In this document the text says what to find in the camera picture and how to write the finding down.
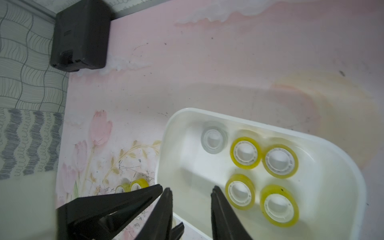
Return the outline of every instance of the black box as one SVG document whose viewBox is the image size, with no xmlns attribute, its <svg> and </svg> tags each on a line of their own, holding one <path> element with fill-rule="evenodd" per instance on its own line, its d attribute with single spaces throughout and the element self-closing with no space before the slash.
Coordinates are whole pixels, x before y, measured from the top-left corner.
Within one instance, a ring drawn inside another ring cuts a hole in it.
<svg viewBox="0 0 384 240">
<path fill-rule="evenodd" d="M 56 15 L 51 66 L 66 72 L 105 67 L 112 12 L 102 0 L 81 0 Z"/>
</svg>

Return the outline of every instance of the white plastic core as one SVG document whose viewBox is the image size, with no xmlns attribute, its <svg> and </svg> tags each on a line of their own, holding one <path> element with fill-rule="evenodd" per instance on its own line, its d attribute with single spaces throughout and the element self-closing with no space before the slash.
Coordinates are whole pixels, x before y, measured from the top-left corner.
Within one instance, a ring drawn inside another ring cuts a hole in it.
<svg viewBox="0 0 384 240">
<path fill-rule="evenodd" d="M 116 188 L 116 193 L 123 193 L 124 192 L 124 188 L 122 186 L 118 186 Z"/>
<path fill-rule="evenodd" d="M 211 129 L 205 133 L 206 143 L 210 148 L 218 148 L 223 143 L 223 136 L 216 130 Z"/>
<path fill-rule="evenodd" d="M 268 168 L 278 175 L 287 175 L 295 168 L 292 154 L 280 147 L 271 149 L 265 156 L 265 162 Z"/>
<path fill-rule="evenodd" d="M 211 127 L 205 130 L 201 136 L 201 144 L 208 153 L 217 154 L 225 147 L 225 133 L 217 128 Z"/>
<path fill-rule="evenodd" d="M 242 207 L 247 206 L 252 200 L 251 191 L 241 181 L 231 182 L 228 186 L 228 194 L 235 204 Z"/>
<path fill-rule="evenodd" d="M 238 142 L 233 151 L 235 159 L 242 165 L 252 165 L 257 160 L 257 149 L 256 147 L 248 142 Z"/>
<path fill-rule="evenodd" d="M 139 190 L 141 189 L 140 185 L 138 183 L 134 183 L 131 187 L 131 191 Z"/>
<path fill-rule="evenodd" d="M 264 208 L 268 216 L 280 223 L 289 222 L 295 215 L 292 203 L 288 198 L 280 194 L 267 196 L 264 202 Z"/>
</svg>

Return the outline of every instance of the wavy line pattern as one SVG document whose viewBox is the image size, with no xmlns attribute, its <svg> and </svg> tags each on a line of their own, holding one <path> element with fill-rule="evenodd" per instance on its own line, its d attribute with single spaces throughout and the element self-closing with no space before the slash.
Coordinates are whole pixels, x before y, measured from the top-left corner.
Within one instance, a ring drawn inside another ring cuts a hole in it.
<svg viewBox="0 0 384 240">
<path fill-rule="evenodd" d="M 49 65 L 53 30 L 0 0 L 0 180 L 57 170 L 69 74 Z"/>
<path fill-rule="evenodd" d="M 12 3 L 0 9 L 0 107 L 63 113 L 69 74 L 49 65 L 54 25 Z"/>
<path fill-rule="evenodd" d="M 57 170 L 64 114 L 0 108 L 0 180 Z"/>
<path fill-rule="evenodd" d="M 30 131 L 32 142 L 27 150 L 27 154 L 30 160 L 23 170 L 24 175 L 33 174 L 35 171 L 35 166 L 40 161 L 39 155 L 37 154 L 37 149 L 43 141 L 43 138 L 40 135 L 40 130 L 44 123 L 44 117 L 43 113 L 38 111 L 33 112 L 33 115 L 35 116 L 35 123 L 33 124 Z"/>
<path fill-rule="evenodd" d="M 17 129 L 22 122 L 22 115 L 19 109 L 10 109 L 8 112 L 11 114 L 11 122 L 5 128 L 5 136 L 7 138 L 7 144 L 4 150 L 1 152 L 1 157 L 4 161 L 3 167 L 0 170 L 0 180 L 7 179 L 11 176 L 12 169 L 17 164 L 17 159 L 14 152 L 17 146 L 20 144 L 20 138 L 17 134 Z"/>
<path fill-rule="evenodd" d="M 50 171 L 53 170 L 53 166 L 55 162 L 59 159 L 59 150 L 61 134 L 59 132 L 61 125 L 63 124 L 63 116 L 60 113 L 54 113 L 55 121 L 53 123 L 53 127 L 51 129 L 52 142 L 48 148 L 48 152 L 50 154 L 50 158 L 48 163 L 45 165 L 45 170 Z"/>
</svg>

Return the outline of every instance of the pink tulip print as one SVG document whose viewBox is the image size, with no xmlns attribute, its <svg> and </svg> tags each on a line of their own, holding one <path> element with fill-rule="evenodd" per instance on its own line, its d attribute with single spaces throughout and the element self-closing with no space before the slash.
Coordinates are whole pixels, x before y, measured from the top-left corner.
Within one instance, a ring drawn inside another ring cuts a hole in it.
<svg viewBox="0 0 384 240">
<path fill-rule="evenodd" d="M 94 146 L 106 143 L 111 135 L 112 122 L 107 121 L 107 112 L 96 111 L 93 115 L 89 133 Z"/>
<path fill-rule="evenodd" d="M 82 173 L 87 167 L 88 163 L 87 142 L 85 140 L 75 144 L 72 158 L 78 172 Z"/>
<path fill-rule="evenodd" d="M 73 191 L 74 183 L 76 182 L 78 172 L 70 165 L 63 163 L 60 169 L 60 177 L 63 184 L 64 191 L 71 193 Z"/>
<path fill-rule="evenodd" d="M 127 227 L 124 229 L 123 239 L 124 239 L 124 240 L 134 240 L 135 237 L 136 237 L 136 232 L 135 232 L 135 230 L 133 229 L 133 227 L 131 227 L 131 226 L 127 226 Z"/>
</svg>

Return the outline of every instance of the floral print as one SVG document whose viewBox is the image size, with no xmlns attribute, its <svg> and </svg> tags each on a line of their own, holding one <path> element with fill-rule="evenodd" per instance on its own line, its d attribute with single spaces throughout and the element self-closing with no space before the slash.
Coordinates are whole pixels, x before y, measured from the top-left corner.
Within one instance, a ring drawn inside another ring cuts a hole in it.
<svg viewBox="0 0 384 240">
<path fill-rule="evenodd" d="M 74 183 L 77 179 L 78 172 L 72 166 L 67 166 L 63 163 L 60 169 L 61 180 L 63 183 L 64 191 L 71 193 L 73 191 Z"/>
<path fill-rule="evenodd" d="M 93 145 L 100 146 L 106 143 L 111 135 L 111 130 L 112 122 L 107 121 L 107 112 L 104 110 L 96 111 L 89 129 Z"/>
<path fill-rule="evenodd" d="M 87 167 L 87 142 L 83 140 L 82 142 L 78 142 L 74 146 L 73 151 L 73 160 L 74 164 L 79 173 L 83 172 Z"/>
<path fill-rule="evenodd" d="M 89 121 L 89 140 L 74 144 L 71 157 L 62 159 L 59 166 L 57 207 L 77 197 L 113 194 L 123 179 L 133 181 L 145 178 L 150 185 L 154 184 L 154 167 L 159 156 L 160 140 L 149 144 L 132 140 L 105 158 L 102 152 L 111 137 L 113 123 L 108 120 L 104 110 L 95 111 Z M 133 240 L 145 224 L 154 204 L 140 213 L 116 239 Z"/>
</svg>

